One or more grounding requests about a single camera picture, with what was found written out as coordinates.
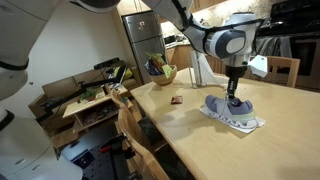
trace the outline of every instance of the shoe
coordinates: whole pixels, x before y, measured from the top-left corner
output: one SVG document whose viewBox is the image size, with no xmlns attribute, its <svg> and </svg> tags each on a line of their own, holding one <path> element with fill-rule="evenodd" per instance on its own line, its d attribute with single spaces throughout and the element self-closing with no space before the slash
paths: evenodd
<svg viewBox="0 0 320 180">
<path fill-rule="evenodd" d="M 238 98 L 222 99 L 209 95 L 200 110 L 209 118 L 218 119 L 234 127 L 253 129 L 259 125 L 252 104 L 248 100 L 241 102 Z"/>
</svg>

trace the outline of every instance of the wooden table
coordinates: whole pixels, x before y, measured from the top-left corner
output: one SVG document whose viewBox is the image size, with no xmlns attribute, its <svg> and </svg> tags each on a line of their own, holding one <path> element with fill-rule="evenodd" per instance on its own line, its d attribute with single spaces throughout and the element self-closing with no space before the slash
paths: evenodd
<svg viewBox="0 0 320 180">
<path fill-rule="evenodd" d="M 184 69 L 170 85 L 131 94 L 196 179 L 320 179 L 319 93 L 240 79 L 236 96 L 266 120 L 245 134 L 199 111 L 207 95 L 224 97 L 222 88 L 190 85 Z M 171 105 L 177 95 L 183 104 Z"/>
<path fill-rule="evenodd" d="M 120 91 L 120 94 L 128 92 L 128 90 L 121 85 L 118 90 Z M 80 103 L 72 103 L 69 104 L 63 114 L 63 118 L 69 117 L 69 116 L 75 116 L 76 121 L 73 126 L 73 131 L 81 131 L 88 129 L 89 127 L 98 124 L 104 120 L 107 120 L 111 118 L 112 116 L 118 114 L 118 111 L 114 111 L 106 115 L 105 117 L 102 117 L 101 119 L 94 120 L 92 123 L 85 123 L 84 117 L 88 116 L 90 113 L 94 113 L 92 111 L 94 108 L 97 108 L 98 106 L 107 106 L 107 105 L 113 105 L 113 101 L 111 100 L 110 94 L 105 95 L 105 93 L 101 90 L 97 93 L 97 99 L 93 102 L 87 102 L 87 101 L 82 101 Z"/>
</svg>

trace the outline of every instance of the refrigerator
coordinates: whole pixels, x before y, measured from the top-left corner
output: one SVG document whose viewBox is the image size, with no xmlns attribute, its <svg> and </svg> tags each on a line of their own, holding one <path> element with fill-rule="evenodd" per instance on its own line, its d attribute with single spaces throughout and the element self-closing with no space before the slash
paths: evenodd
<svg viewBox="0 0 320 180">
<path fill-rule="evenodd" d="M 158 14 L 153 11 L 145 11 L 121 17 L 142 80 L 144 83 L 149 83 L 151 79 L 144 66 L 148 61 L 146 52 L 160 53 L 165 56 L 165 44 Z"/>
</svg>

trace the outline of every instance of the chair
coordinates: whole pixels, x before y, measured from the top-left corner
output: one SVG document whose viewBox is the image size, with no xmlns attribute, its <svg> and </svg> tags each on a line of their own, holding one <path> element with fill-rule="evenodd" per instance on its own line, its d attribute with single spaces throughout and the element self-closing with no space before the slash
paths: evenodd
<svg viewBox="0 0 320 180">
<path fill-rule="evenodd" d="M 126 135 L 126 141 L 136 152 L 135 160 L 144 179 L 169 179 L 159 162 L 140 126 L 124 104 L 120 104 L 118 124 Z"/>
<path fill-rule="evenodd" d="M 279 68 L 287 67 L 290 68 L 288 78 L 286 81 L 286 86 L 294 88 L 296 86 L 296 81 L 298 77 L 298 70 L 300 66 L 300 60 L 287 57 L 278 56 L 266 56 L 268 58 L 268 72 L 267 76 L 264 78 L 254 76 L 250 70 L 246 72 L 245 78 L 261 80 L 265 82 L 271 82 L 273 84 L 277 83 L 277 79 L 280 74 L 277 72 Z"/>
<path fill-rule="evenodd" d="M 130 100 L 127 99 L 125 102 L 123 102 L 121 95 L 115 89 L 111 90 L 110 96 L 116 106 L 120 108 L 122 105 L 124 105 L 123 108 L 125 108 L 126 111 L 136 119 L 149 143 L 152 145 L 154 152 L 157 152 L 168 144 L 151 120 L 148 117 L 141 118 L 139 110 L 134 110 L 136 107 L 133 107 L 133 104 L 130 102 Z"/>
</svg>

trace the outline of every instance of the kitchen cabinet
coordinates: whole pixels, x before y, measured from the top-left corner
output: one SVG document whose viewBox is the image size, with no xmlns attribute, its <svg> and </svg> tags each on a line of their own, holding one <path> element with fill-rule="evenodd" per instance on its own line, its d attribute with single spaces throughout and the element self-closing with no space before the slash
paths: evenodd
<svg viewBox="0 0 320 180">
<path fill-rule="evenodd" d="M 178 71 L 189 67 L 189 63 L 191 64 L 191 50 L 193 50 L 191 45 L 179 45 L 175 48 L 167 49 L 168 64 L 176 65 Z M 225 66 L 221 59 L 208 55 L 206 55 L 206 59 L 214 73 L 224 74 Z"/>
<path fill-rule="evenodd" d="M 175 47 L 166 49 L 167 63 L 168 63 L 168 64 L 170 64 L 170 62 L 171 62 L 171 60 L 172 60 L 172 58 L 173 58 L 175 49 L 176 49 Z"/>
<path fill-rule="evenodd" d="M 120 15 L 127 15 L 150 10 L 150 8 L 141 0 L 121 0 L 117 8 Z"/>
<path fill-rule="evenodd" d="M 206 59 L 214 73 L 219 73 L 219 74 L 225 73 L 225 65 L 220 58 L 207 55 Z"/>
<path fill-rule="evenodd" d="M 190 12 L 195 13 L 224 1 L 226 0 L 194 0 L 190 7 Z"/>
<path fill-rule="evenodd" d="M 176 46 L 169 64 L 176 65 L 178 71 L 189 67 L 191 50 L 192 47 L 190 45 Z"/>
</svg>

